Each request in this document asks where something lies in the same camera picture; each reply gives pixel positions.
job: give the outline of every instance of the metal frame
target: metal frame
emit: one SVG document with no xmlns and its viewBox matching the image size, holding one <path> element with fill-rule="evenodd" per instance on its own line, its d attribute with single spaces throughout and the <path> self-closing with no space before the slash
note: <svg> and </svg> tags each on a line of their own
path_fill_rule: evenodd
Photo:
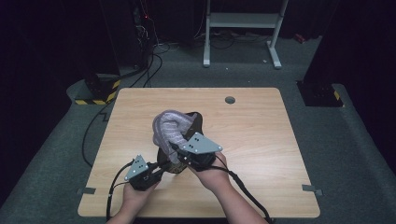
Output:
<svg viewBox="0 0 396 224">
<path fill-rule="evenodd" d="M 278 14 L 257 13 L 211 13 L 210 0 L 207 0 L 206 31 L 204 48 L 204 67 L 210 66 L 210 28 L 211 27 L 242 27 L 242 28 L 274 28 L 272 40 L 267 41 L 275 69 L 282 68 L 277 56 L 275 44 L 279 30 L 285 17 L 286 7 L 289 0 L 283 0 Z"/>
</svg>

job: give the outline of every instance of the table top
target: table top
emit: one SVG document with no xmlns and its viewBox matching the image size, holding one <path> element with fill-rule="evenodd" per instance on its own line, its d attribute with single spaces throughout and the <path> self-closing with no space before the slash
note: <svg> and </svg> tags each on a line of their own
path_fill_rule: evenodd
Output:
<svg viewBox="0 0 396 224">
<path fill-rule="evenodd" d="M 230 96 L 235 99 L 233 104 L 225 101 Z M 302 189 L 311 183 L 275 88 L 120 90 L 87 183 L 95 193 L 83 194 L 78 208 L 81 216 L 106 215 L 108 190 L 123 165 L 138 154 L 145 161 L 156 161 L 152 121 L 167 109 L 202 114 L 204 135 L 223 147 L 229 169 L 238 174 L 271 217 L 318 217 L 314 192 Z M 116 183 L 123 182 L 127 171 Z M 120 210 L 122 188 L 114 191 L 112 216 Z M 189 169 L 179 175 L 165 173 L 139 216 L 225 217 L 216 197 Z"/>
</svg>

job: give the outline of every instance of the yellow and black warning tape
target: yellow and black warning tape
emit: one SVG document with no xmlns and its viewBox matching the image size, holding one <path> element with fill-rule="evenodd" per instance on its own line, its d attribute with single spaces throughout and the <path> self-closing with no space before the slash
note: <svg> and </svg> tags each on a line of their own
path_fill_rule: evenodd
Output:
<svg viewBox="0 0 396 224">
<path fill-rule="evenodd" d="M 106 105 L 110 103 L 114 99 L 114 97 L 116 97 L 117 88 L 119 87 L 119 85 L 120 80 L 114 82 L 110 93 L 105 99 L 75 99 L 75 103 L 77 105 Z"/>
</svg>

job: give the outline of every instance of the hand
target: hand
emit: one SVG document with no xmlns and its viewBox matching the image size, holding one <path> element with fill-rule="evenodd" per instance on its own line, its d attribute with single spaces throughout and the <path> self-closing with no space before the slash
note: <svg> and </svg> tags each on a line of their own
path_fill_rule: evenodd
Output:
<svg viewBox="0 0 396 224">
<path fill-rule="evenodd" d="M 129 183 L 125 184 L 121 209 L 107 223 L 132 223 L 136 215 L 146 204 L 151 192 L 154 191 L 159 183 L 160 182 L 145 191 L 134 190 Z"/>
<path fill-rule="evenodd" d="M 218 158 L 216 158 L 216 160 L 213 162 L 212 165 L 226 168 L 224 166 L 224 164 L 227 165 L 227 160 L 225 156 L 221 152 L 217 152 L 216 156 Z M 216 193 L 220 189 L 224 189 L 231 186 L 228 173 L 224 171 L 209 169 L 209 170 L 197 172 L 193 168 L 191 167 L 189 168 L 192 170 L 193 173 L 195 173 L 198 176 L 204 187 L 211 190 L 214 193 Z"/>
</svg>

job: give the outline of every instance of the wire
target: wire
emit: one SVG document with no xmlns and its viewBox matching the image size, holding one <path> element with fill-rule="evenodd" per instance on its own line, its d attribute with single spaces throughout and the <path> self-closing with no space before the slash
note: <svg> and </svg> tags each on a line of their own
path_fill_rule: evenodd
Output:
<svg viewBox="0 0 396 224">
<path fill-rule="evenodd" d="M 113 102 L 114 102 L 114 99 L 111 100 L 110 103 L 108 103 L 107 105 L 105 105 L 105 106 L 95 115 L 95 117 L 93 117 L 93 119 L 91 120 L 91 122 L 90 122 L 90 124 L 88 125 L 87 129 L 85 130 L 84 137 L 82 138 L 82 145 L 81 145 L 82 159 L 83 159 L 90 167 L 92 167 L 92 163 L 90 163 L 90 162 L 87 160 L 86 156 L 85 156 L 85 140 L 86 140 L 87 135 L 88 135 L 88 130 L 91 128 L 93 122 L 96 120 L 96 118 L 97 118 L 99 115 L 104 115 L 102 121 L 108 121 L 107 113 L 103 113 L 103 111 L 104 111 L 109 105 L 111 105 Z"/>
<path fill-rule="evenodd" d="M 194 35 L 194 38 L 198 36 L 198 34 L 200 33 L 201 29 L 202 29 L 202 25 L 204 24 L 204 17 L 205 17 L 205 9 L 206 9 L 206 4 L 207 4 L 207 0 L 204 2 L 204 9 L 202 11 L 202 18 L 201 18 L 201 24 L 199 25 L 198 31 L 197 33 Z"/>
<path fill-rule="evenodd" d="M 111 210 L 111 201 L 113 199 L 113 192 L 114 192 L 114 188 L 116 186 L 119 186 L 121 184 L 126 184 L 128 182 L 125 183 L 120 183 L 116 186 L 114 186 L 116 184 L 117 179 L 119 178 L 120 174 L 122 173 L 122 171 L 124 171 L 126 168 L 128 168 L 129 166 L 131 166 L 134 163 L 134 160 L 132 160 L 131 162 L 126 163 L 124 166 L 122 166 L 122 168 L 117 172 L 116 176 L 113 179 L 113 182 L 111 183 L 111 187 L 110 190 L 108 191 L 108 198 L 107 198 L 107 207 L 106 207 L 106 220 L 109 221 L 111 216 L 110 216 L 110 210 Z"/>
<path fill-rule="evenodd" d="M 155 70 L 155 72 L 151 75 L 151 76 L 149 76 L 149 78 L 148 78 L 148 80 L 145 82 L 145 84 L 143 85 L 143 88 L 145 88 L 146 87 L 146 84 L 148 83 L 148 82 L 150 82 L 150 80 L 157 74 L 157 72 L 161 69 L 161 67 L 163 66 L 163 59 L 159 56 L 159 55 L 157 55 L 157 54 L 152 54 L 152 56 L 153 56 L 153 59 L 154 59 L 154 56 L 156 56 L 158 59 L 160 59 L 160 66 L 157 68 L 157 70 Z"/>
<path fill-rule="evenodd" d="M 271 219 L 267 209 L 265 209 L 264 206 L 262 206 L 262 204 L 259 203 L 259 201 L 256 200 L 256 198 L 254 198 L 254 196 L 248 191 L 248 189 L 245 187 L 244 182 L 242 182 L 242 180 L 238 177 L 238 175 L 236 173 L 234 173 L 233 171 L 229 170 L 227 165 L 225 164 L 225 162 L 219 158 L 216 155 L 216 158 L 224 165 L 224 167 L 219 167 L 219 166 L 208 166 L 208 169 L 215 169 L 215 170 L 221 170 L 224 171 L 226 173 L 228 173 L 233 180 L 235 181 L 235 183 L 238 185 L 238 187 L 245 193 L 245 195 L 247 195 L 247 197 L 253 201 L 254 204 L 256 204 L 257 207 L 259 207 L 265 214 L 265 220 L 269 223 L 269 224 L 273 224 L 274 221 Z"/>
</svg>

